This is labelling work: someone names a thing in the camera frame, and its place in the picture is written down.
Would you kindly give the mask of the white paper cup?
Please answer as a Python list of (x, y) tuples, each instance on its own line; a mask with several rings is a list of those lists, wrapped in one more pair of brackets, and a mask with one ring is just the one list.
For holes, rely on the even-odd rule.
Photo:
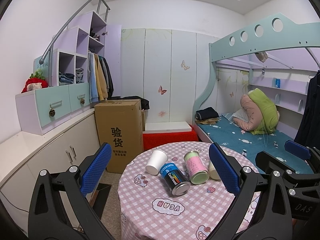
[(167, 162), (168, 156), (162, 150), (154, 150), (145, 167), (146, 172), (151, 175), (157, 175), (160, 168)]

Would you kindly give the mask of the pink checkered tablecloth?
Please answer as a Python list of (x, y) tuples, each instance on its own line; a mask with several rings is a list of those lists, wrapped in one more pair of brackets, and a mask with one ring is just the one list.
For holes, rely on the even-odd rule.
[(160, 174), (146, 172), (151, 154), (148, 150), (138, 155), (120, 178), (122, 239), (206, 239), (234, 195), (221, 181), (208, 179), (174, 196)]

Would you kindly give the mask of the purple bed wall shelf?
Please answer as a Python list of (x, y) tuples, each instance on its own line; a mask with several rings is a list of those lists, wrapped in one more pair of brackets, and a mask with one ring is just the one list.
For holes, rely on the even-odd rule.
[(276, 78), (253, 77), (249, 85), (259, 88), (269, 97), (276, 106), (303, 115), (308, 93), (308, 82), (290, 79), (281, 79), (281, 87), (274, 86)]

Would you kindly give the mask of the folded jeans in cubby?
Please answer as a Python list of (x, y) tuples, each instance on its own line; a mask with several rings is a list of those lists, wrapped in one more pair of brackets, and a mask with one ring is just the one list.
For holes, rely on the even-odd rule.
[(71, 85), (74, 83), (74, 74), (59, 72), (59, 85)]

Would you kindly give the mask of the hanging clothes row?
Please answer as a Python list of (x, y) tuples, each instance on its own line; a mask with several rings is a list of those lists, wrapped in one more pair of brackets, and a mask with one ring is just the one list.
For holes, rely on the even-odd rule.
[(114, 86), (106, 59), (88, 51), (87, 73), (90, 103), (111, 99), (114, 92)]

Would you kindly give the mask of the green pink rolled quilt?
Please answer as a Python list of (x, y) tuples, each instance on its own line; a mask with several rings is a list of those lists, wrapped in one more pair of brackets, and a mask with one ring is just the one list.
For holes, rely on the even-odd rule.
[(276, 130), (280, 114), (273, 101), (259, 88), (244, 94), (240, 106), (248, 115), (248, 122), (239, 127), (253, 135), (271, 134)]

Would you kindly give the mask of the purple stair shelf unit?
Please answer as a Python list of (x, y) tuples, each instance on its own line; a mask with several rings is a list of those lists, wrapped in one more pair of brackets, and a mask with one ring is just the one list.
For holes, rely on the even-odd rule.
[(59, 85), (59, 72), (75, 74), (77, 68), (85, 68), (91, 51), (106, 59), (113, 96), (121, 96), (120, 38), (121, 25), (107, 24), (96, 12), (76, 16), (53, 45), (52, 85)]

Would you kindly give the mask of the white board on box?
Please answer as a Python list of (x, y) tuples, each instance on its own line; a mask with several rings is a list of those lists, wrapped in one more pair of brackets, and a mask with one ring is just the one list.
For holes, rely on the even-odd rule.
[(190, 132), (191, 126), (186, 121), (146, 123), (144, 134)]

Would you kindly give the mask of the black blue can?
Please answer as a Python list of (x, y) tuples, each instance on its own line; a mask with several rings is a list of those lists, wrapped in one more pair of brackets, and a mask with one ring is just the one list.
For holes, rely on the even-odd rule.
[(160, 174), (173, 196), (184, 195), (190, 189), (191, 183), (174, 163), (164, 164)]

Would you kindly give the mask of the cream plastic cup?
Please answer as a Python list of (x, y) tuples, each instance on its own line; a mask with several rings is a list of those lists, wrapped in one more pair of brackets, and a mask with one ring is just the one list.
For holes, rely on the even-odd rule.
[(209, 162), (208, 172), (210, 178), (212, 178), (213, 180), (221, 180), (216, 168), (211, 161)]

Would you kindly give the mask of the teal patterned mattress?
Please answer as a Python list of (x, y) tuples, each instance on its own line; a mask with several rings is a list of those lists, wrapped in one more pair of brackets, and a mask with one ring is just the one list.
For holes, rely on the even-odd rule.
[(240, 153), (253, 164), (255, 164), (257, 153), (265, 151), (293, 168), (297, 174), (313, 173), (306, 161), (285, 151), (285, 142), (291, 138), (278, 130), (271, 134), (253, 135), (242, 130), (233, 122), (232, 113), (220, 116), (215, 124), (199, 124), (198, 126), (211, 141)]

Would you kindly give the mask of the pink green can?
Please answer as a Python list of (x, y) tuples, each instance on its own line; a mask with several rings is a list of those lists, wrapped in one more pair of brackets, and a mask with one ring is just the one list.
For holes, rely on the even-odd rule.
[(208, 170), (203, 164), (197, 151), (187, 152), (184, 156), (184, 162), (192, 184), (200, 185), (208, 180)]

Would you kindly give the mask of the white wardrobe doors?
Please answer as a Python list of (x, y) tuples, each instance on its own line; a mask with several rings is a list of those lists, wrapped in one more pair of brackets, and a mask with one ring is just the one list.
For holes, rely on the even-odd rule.
[(121, 31), (121, 94), (149, 101), (147, 123), (192, 122), (209, 80), (209, 44), (217, 37), (168, 29)]

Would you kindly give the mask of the teal drawer cabinet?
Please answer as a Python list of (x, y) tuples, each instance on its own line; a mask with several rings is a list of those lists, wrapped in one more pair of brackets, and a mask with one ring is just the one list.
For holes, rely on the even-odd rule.
[(90, 109), (89, 84), (54, 86), (15, 96), (21, 130), (44, 135)]

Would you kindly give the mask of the white low cabinet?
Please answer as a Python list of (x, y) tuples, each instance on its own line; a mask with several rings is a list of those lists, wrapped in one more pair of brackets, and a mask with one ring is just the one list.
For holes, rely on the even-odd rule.
[(20, 230), (28, 232), (28, 211), (39, 172), (65, 172), (99, 147), (93, 109), (45, 135), (20, 132), (1, 143), (1, 201)]

